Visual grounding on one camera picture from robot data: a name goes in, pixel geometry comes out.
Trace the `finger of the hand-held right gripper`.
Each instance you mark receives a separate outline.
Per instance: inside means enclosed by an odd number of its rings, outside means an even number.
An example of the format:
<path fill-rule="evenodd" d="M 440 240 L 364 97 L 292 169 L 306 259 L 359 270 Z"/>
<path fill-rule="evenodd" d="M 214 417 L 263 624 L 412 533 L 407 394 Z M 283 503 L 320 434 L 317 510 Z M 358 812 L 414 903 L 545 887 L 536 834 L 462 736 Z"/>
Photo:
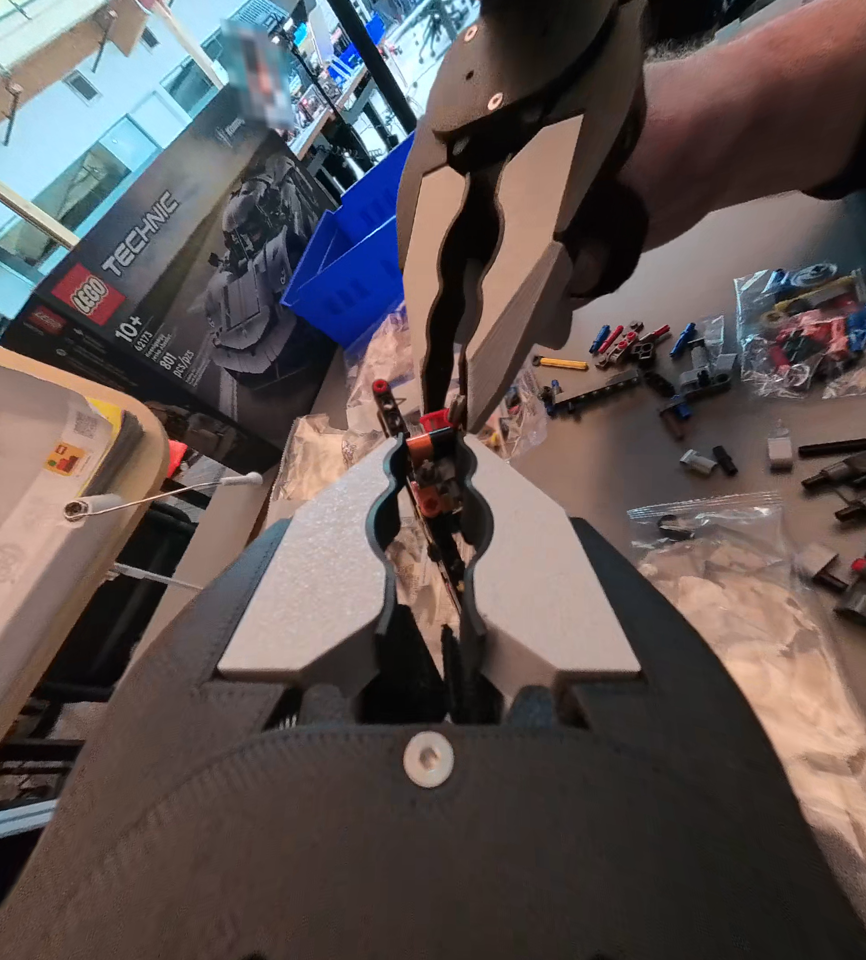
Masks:
<path fill-rule="evenodd" d="M 472 259 L 472 177 L 450 166 L 421 182 L 403 274 L 421 409 L 445 405 L 458 352 L 479 321 Z"/>
<path fill-rule="evenodd" d="M 555 233 L 582 125 L 576 115 L 543 127 L 499 177 L 501 237 L 464 350 L 469 433 L 484 426 L 530 349 L 569 325 L 564 296 L 572 261 Z"/>

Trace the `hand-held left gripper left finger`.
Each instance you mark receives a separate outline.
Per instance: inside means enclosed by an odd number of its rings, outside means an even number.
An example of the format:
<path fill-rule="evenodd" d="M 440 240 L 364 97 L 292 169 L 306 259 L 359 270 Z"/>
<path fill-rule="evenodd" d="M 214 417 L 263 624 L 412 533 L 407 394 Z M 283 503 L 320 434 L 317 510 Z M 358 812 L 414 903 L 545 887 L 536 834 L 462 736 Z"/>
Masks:
<path fill-rule="evenodd" d="M 398 602 L 388 547 L 399 532 L 403 437 L 385 439 L 273 532 L 271 559 L 217 663 L 228 681 L 367 695 L 377 722 L 439 722 L 446 685 Z"/>

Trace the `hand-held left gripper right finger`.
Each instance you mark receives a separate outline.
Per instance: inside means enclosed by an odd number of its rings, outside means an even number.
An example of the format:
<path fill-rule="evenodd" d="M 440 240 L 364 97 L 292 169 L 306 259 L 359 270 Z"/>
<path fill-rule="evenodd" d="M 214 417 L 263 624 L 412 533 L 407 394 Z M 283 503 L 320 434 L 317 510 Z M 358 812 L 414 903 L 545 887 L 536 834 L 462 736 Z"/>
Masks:
<path fill-rule="evenodd" d="M 456 442 L 460 635 L 444 653 L 450 717 L 495 723 L 527 689 L 639 680 L 642 665 L 566 510 L 483 442 Z"/>

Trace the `multicolour lego assembly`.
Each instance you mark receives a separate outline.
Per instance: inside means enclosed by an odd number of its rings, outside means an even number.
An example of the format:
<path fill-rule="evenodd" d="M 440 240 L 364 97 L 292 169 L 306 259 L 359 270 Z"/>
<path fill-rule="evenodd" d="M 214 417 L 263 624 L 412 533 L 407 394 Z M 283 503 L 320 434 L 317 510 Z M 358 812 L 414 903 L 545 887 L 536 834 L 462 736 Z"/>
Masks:
<path fill-rule="evenodd" d="M 460 612 L 465 561 L 456 539 L 463 512 L 457 456 L 465 398 L 459 395 L 449 407 L 422 414 L 420 431 L 411 434 L 387 380 L 373 380 L 371 395 L 384 434 L 405 442 L 406 489 L 416 522 L 426 539 L 427 554 L 439 568 L 450 600 Z"/>

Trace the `dark grey lego beam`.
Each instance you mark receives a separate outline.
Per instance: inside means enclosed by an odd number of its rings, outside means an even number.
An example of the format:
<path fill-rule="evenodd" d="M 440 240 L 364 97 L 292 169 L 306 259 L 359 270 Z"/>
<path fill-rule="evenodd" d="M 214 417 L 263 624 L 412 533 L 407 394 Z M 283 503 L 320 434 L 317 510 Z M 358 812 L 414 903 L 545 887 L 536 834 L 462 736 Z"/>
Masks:
<path fill-rule="evenodd" d="M 635 369 L 619 374 L 604 385 L 576 394 L 567 399 L 555 398 L 545 403 L 545 411 L 550 418 L 577 418 L 593 405 L 601 404 L 620 394 L 639 387 L 643 382 L 641 371 Z"/>

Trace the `small clear bag of lego parts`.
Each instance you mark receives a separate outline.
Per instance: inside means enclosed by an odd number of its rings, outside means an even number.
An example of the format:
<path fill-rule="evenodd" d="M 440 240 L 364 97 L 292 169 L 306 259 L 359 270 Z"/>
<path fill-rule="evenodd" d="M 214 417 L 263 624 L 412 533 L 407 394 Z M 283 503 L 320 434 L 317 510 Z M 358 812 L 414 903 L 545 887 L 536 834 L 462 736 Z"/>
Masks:
<path fill-rule="evenodd" d="M 742 380 L 759 399 L 866 396 L 866 276 L 830 261 L 733 281 Z"/>

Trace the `scattered loose lego pieces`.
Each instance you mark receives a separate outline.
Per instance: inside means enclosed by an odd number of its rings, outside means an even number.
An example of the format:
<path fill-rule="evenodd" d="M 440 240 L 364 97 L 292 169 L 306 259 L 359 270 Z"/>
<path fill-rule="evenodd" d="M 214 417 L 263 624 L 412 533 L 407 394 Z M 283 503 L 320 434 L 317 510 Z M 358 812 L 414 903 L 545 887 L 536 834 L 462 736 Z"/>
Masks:
<path fill-rule="evenodd" d="M 660 412 L 671 428 L 681 428 L 689 418 L 689 408 L 697 401 L 717 397 L 727 392 L 733 384 L 735 354 L 722 352 L 713 363 L 691 369 L 675 387 L 671 381 L 660 374 L 652 365 L 658 339 L 643 338 L 629 342 L 627 349 L 635 361 L 635 367 L 626 370 L 638 370 L 642 373 L 642 385 L 654 390 L 665 401 Z M 543 405 L 554 399 L 566 400 L 559 395 L 559 384 L 554 381 L 550 386 L 542 386 L 537 393 Z M 836 517 L 838 522 L 851 523 L 866 520 L 866 439 L 835 441 L 833 443 L 802 446 L 799 455 L 813 457 L 846 453 L 840 462 L 826 466 L 817 474 L 807 477 L 801 483 L 805 492 L 813 494 L 825 490 L 848 487 L 854 494 L 847 499 L 845 507 Z M 859 558 L 851 568 L 854 573 L 852 582 L 846 582 L 832 571 L 837 561 L 837 553 L 829 551 L 823 544 L 811 543 L 794 558 L 794 568 L 799 577 L 807 582 L 821 586 L 839 597 L 836 613 L 842 618 L 866 627 L 866 592 L 862 589 L 866 583 L 866 555 Z"/>

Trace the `person's right hand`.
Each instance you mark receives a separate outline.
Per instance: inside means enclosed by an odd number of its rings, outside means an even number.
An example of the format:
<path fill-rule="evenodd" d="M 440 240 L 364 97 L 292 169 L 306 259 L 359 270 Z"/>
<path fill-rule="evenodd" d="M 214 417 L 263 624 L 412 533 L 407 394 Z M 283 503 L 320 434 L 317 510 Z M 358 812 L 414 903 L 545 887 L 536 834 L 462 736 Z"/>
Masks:
<path fill-rule="evenodd" d="M 620 220 L 645 222 L 640 253 L 709 213 L 796 189 L 768 137 L 771 83 L 751 35 L 645 66 L 644 124 L 614 183 Z"/>

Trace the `blue plastic bin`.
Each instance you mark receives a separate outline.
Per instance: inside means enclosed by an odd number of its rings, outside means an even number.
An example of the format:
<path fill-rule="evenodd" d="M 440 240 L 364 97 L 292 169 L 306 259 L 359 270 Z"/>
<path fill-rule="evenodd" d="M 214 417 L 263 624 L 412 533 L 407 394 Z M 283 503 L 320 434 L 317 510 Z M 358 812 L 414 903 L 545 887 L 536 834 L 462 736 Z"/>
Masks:
<path fill-rule="evenodd" d="M 326 211 L 281 297 L 344 349 L 403 302 L 398 187 L 415 137 L 394 148 Z"/>

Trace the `flat empty clear bag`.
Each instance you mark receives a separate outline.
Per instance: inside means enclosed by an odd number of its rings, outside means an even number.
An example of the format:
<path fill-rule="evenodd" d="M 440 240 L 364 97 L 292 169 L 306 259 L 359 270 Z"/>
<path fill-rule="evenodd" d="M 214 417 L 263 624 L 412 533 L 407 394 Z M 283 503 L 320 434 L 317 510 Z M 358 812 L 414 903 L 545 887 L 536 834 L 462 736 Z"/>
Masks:
<path fill-rule="evenodd" d="M 784 528 L 781 497 L 743 493 L 628 511 L 634 563 L 715 652 L 770 738 L 866 925 L 866 715 Z"/>

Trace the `black box with grey figure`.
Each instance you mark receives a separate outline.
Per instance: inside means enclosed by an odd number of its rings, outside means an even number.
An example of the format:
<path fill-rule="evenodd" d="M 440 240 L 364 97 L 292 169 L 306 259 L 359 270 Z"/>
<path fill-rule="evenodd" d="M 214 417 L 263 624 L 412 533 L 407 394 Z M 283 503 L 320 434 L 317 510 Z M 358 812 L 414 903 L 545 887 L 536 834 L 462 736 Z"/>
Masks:
<path fill-rule="evenodd" d="M 183 134 L 30 294 L 0 346 L 142 402 L 236 473 L 279 463 L 336 345 L 284 294 L 332 198 L 275 134 Z"/>

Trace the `open instruction booklet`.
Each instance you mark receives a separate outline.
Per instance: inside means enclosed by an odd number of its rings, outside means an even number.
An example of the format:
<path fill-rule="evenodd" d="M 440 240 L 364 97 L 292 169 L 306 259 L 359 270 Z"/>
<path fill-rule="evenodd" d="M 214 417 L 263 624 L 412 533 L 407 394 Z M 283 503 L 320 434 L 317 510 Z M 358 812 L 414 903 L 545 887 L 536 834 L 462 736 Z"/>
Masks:
<path fill-rule="evenodd" d="M 0 743 L 168 460 L 141 402 L 0 346 Z"/>

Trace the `black window frame post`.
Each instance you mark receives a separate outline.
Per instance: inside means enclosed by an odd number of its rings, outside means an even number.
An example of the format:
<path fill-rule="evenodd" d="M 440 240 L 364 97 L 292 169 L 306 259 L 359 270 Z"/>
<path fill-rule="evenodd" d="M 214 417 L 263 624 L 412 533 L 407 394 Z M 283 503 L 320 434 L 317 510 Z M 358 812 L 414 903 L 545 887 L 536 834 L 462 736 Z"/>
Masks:
<path fill-rule="evenodd" d="M 387 105 L 407 135 L 416 129 L 416 117 L 410 103 L 391 73 L 379 47 L 367 31 L 351 1 L 328 1 L 344 32 L 361 56 L 367 71 L 376 83 Z"/>

